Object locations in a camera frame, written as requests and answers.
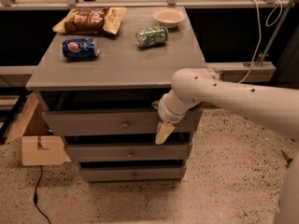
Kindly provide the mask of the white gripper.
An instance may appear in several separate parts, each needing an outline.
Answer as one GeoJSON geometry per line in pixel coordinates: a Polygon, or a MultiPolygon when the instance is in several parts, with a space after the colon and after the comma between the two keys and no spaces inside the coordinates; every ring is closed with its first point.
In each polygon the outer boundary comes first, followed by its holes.
{"type": "Polygon", "coordinates": [[[154,101],[151,103],[151,106],[157,110],[160,120],[163,121],[158,123],[155,136],[155,144],[162,145],[174,131],[175,127],[173,124],[179,123],[185,115],[172,112],[163,100],[154,101]]]}

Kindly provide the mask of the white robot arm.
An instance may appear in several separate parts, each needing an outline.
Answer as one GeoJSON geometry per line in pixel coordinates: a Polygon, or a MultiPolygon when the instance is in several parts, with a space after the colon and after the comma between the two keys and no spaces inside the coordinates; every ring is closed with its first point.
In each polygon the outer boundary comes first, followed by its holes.
{"type": "MultiPolygon", "coordinates": [[[[299,141],[299,90],[222,81],[207,68],[178,70],[171,91],[157,102],[161,121],[155,143],[163,144],[187,111],[210,103],[299,141]]],[[[289,165],[273,224],[299,224],[299,155],[289,165]]]]}

